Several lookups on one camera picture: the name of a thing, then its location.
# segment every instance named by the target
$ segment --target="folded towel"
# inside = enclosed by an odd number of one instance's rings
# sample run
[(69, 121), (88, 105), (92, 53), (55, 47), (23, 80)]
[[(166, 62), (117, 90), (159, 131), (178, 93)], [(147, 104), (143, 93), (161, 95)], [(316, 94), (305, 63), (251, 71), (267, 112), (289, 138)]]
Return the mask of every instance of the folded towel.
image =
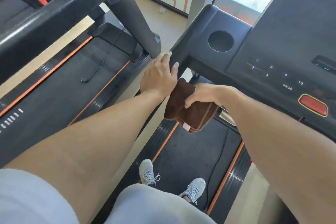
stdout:
[(187, 83), (184, 78), (179, 79), (168, 100), (165, 119), (177, 120), (189, 133), (201, 131), (201, 129), (215, 115), (218, 105), (214, 102), (194, 102), (188, 109), (184, 107), (185, 100), (193, 94), (195, 87)]

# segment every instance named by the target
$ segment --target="hand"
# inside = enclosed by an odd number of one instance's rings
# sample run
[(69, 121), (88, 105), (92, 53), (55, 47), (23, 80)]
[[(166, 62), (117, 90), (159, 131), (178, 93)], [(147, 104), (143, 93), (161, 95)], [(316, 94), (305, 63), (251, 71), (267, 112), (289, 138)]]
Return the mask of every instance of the hand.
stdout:
[(140, 91), (154, 92), (164, 100), (169, 96), (177, 84), (177, 69), (179, 63), (176, 62), (169, 70), (169, 60), (171, 52), (159, 54), (145, 71), (140, 82)]
[(204, 103), (215, 102), (216, 105), (221, 106), (216, 94), (217, 88), (219, 87), (218, 85), (198, 83), (195, 87), (195, 92), (185, 100), (185, 108), (190, 107), (195, 101)]

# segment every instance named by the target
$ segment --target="shoelace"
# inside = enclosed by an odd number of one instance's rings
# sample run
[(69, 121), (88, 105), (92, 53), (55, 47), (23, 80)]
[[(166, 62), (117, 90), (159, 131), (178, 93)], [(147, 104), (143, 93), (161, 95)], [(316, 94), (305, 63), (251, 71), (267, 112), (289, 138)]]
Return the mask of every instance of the shoelace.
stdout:
[(196, 187), (194, 187), (193, 185), (188, 185), (188, 195), (190, 196), (190, 201), (193, 202), (195, 205), (197, 205), (197, 201), (195, 200), (195, 197), (198, 196), (198, 194), (200, 193), (200, 190)]
[(146, 180), (146, 185), (150, 184), (151, 182), (153, 182), (156, 185), (156, 182), (158, 182), (161, 178), (161, 176), (159, 174), (157, 174), (154, 177), (153, 171), (150, 171), (150, 170), (144, 172), (143, 177)]

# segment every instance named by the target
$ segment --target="white sneaker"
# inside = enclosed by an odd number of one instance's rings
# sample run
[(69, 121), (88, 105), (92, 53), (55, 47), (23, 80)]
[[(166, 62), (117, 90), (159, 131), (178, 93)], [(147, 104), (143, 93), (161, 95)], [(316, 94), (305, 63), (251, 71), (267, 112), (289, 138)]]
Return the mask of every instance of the white sneaker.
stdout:
[(154, 177), (153, 172), (153, 163), (150, 159), (145, 159), (141, 162), (139, 167), (139, 175), (141, 179), (141, 183), (145, 185), (155, 184), (161, 178), (159, 174)]
[(197, 199), (202, 196), (205, 189), (205, 180), (203, 178), (194, 179), (185, 192), (180, 194), (180, 197), (187, 196), (191, 202), (197, 205)]

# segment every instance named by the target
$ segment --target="beige floor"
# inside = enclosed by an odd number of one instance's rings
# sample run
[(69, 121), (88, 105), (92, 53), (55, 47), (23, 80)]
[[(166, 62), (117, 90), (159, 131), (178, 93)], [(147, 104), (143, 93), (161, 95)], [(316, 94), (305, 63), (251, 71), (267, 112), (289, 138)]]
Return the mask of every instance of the beige floor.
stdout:
[[(186, 28), (187, 19), (175, 14), (172, 11), (167, 10), (164, 14), (159, 13), (160, 5), (150, 0), (136, 0), (140, 7), (149, 27), (151, 30), (161, 37), (162, 51), (166, 52), (174, 45), (176, 40), (180, 37)], [(105, 5), (101, 6), (105, 11), (107, 7)], [(60, 51), (65, 45), (76, 38), (81, 32), (88, 28), (93, 21), (87, 17), (78, 23), (73, 29), (57, 40), (48, 49), (42, 52), (38, 57), (32, 60), (28, 65), (21, 69), (18, 73), (12, 76), (8, 81), (0, 86), (0, 98), (18, 85), (22, 80), (34, 72), (38, 67), (44, 64), (48, 59)], [(134, 94), (139, 90), (139, 83), (141, 79), (139, 75), (129, 86), (129, 88), (124, 92), (124, 94), (119, 98), (119, 101), (127, 99), (134, 96)], [(187, 70), (183, 75), (186, 80), (191, 78), (190, 70)], [(124, 173), (128, 170), (132, 162), (135, 160), (137, 155), (140, 153), (141, 149), (144, 147), (146, 142), (149, 140), (150, 136), (153, 134), (161, 120), (163, 119), (163, 113), (165, 109), (164, 104), (161, 105), (159, 110), (156, 112), (152, 120), (140, 134), (136, 140), (131, 152), (124, 161), (123, 165), (120, 167), (119, 171), (116, 173), (114, 178), (111, 180), (110, 189), (106, 193), (106, 197), (102, 199), (101, 204), (97, 207), (96, 212), (99, 211), (103, 203), (106, 201), (108, 196), (114, 190), (116, 185), (119, 183)], [(277, 211), (277, 202), (279, 199), (270, 199), (269, 185), (267, 181), (259, 173), (258, 169), (252, 164), (248, 175), (242, 185), (242, 188), (237, 196), (236, 201), (229, 213), (226, 220), (226, 224), (267, 224), (271, 223), (270, 219), (275, 216)], [(263, 212), (274, 213), (263, 215)]]

